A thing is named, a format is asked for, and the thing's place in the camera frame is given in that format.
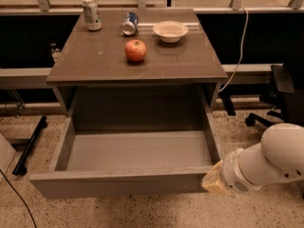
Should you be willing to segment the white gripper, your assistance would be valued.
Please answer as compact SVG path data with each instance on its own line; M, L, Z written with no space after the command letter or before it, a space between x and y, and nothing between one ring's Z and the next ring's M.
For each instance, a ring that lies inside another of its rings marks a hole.
M225 159L215 164L211 170L203 177L201 187L211 194L229 196L230 190L239 194L250 191L259 191L260 185L253 185L243 175L238 163L240 153L239 148L229 153Z

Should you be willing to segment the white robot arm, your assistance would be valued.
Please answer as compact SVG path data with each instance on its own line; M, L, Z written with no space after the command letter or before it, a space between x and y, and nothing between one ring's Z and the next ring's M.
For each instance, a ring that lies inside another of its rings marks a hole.
M259 143L239 148L219 161L201 186L214 194L245 194L267 184L303 179L304 127L278 123L265 130Z

